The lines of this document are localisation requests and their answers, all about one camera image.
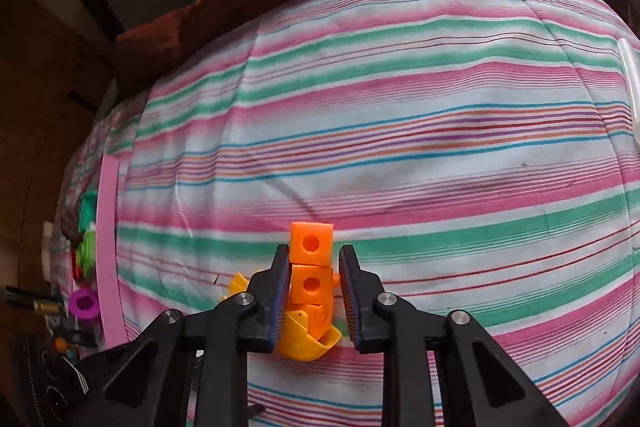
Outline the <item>pink white tray box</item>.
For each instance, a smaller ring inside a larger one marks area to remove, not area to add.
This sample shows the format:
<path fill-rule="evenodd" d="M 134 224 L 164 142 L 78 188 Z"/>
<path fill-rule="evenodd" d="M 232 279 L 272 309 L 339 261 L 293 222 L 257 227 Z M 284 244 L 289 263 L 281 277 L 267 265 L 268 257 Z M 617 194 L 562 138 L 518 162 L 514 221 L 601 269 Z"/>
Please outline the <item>pink white tray box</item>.
<path fill-rule="evenodd" d="M 122 295 L 116 265 L 116 213 L 119 161 L 103 155 L 96 170 L 84 171 L 81 177 L 71 179 L 63 187 L 54 218 L 51 261 L 51 283 L 61 293 L 66 311 L 68 297 L 79 288 L 93 289 L 99 298 L 100 318 L 94 322 L 81 322 L 70 314 L 70 319 L 85 332 L 94 336 L 94 350 L 113 348 L 128 340 Z M 96 278 L 87 282 L 76 268 L 76 249 L 82 236 L 78 230 L 78 204 L 85 191 L 98 192 L 96 206 Z"/>

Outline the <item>white green plug-in freshener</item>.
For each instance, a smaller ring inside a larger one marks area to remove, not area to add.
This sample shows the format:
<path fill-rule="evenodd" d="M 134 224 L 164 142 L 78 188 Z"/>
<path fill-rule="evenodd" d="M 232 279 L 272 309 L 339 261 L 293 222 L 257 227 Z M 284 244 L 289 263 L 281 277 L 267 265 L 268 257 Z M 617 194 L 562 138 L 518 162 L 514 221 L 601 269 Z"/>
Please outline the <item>white green plug-in freshener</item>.
<path fill-rule="evenodd" d="M 96 278 L 96 224 L 90 222 L 76 249 L 76 268 L 82 279 L 91 282 Z"/>

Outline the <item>striped bedspread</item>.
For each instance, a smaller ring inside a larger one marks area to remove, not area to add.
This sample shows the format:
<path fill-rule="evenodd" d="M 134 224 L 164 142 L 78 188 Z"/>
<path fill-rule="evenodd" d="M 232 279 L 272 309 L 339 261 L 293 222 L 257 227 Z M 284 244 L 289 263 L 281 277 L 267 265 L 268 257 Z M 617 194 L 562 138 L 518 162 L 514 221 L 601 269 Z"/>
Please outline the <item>striped bedspread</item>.
<path fill-rule="evenodd" d="M 469 311 L 601 426 L 639 372 L 638 57 L 603 0 L 294 0 L 117 106 L 58 205 L 118 160 L 129 337 L 330 222 L 388 291 Z"/>

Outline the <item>orange block toy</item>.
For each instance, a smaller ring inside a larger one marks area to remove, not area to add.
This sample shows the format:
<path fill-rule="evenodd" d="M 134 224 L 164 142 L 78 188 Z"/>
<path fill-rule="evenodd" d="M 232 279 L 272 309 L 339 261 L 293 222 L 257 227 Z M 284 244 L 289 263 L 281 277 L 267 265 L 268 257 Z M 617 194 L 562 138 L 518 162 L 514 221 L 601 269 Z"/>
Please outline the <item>orange block toy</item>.
<path fill-rule="evenodd" d="M 280 357 L 312 362 L 324 357 L 342 339 L 333 324 L 334 293 L 340 277 L 333 264 L 333 232 L 328 222 L 293 222 L 285 284 L 283 324 L 276 344 Z"/>

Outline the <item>translucent white tube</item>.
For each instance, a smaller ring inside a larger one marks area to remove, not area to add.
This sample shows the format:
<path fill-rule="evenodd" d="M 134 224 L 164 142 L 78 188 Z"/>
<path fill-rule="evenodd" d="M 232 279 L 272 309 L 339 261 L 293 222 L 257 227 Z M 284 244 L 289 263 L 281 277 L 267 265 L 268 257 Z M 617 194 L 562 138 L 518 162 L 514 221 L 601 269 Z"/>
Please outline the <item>translucent white tube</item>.
<path fill-rule="evenodd" d="M 640 141 L 640 68 L 639 54 L 631 43 L 620 38 L 617 41 L 620 49 L 620 61 L 623 66 L 623 76 L 626 81 L 626 89 L 631 109 L 631 126 L 636 142 Z"/>

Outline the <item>magenta funnel spool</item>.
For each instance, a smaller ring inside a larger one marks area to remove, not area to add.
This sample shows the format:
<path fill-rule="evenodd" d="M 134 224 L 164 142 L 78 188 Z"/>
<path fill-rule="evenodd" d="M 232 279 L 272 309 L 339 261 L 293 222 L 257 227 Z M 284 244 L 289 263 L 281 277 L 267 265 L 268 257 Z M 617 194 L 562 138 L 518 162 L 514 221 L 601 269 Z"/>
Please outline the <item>magenta funnel spool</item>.
<path fill-rule="evenodd" d="M 100 318 L 98 294 L 89 287 L 73 291 L 68 297 L 68 309 L 78 321 L 94 322 Z"/>

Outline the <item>dark green plastic piece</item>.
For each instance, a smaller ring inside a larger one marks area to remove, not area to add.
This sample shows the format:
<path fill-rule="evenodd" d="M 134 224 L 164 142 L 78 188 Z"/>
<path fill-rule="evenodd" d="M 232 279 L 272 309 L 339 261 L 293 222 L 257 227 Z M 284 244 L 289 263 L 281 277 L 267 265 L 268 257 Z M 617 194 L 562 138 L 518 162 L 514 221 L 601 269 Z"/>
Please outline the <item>dark green plastic piece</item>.
<path fill-rule="evenodd" d="M 77 218 L 78 230 L 81 234 L 96 222 L 96 206 L 98 205 L 98 192 L 90 188 L 81 195 L 78 204 Z"/>

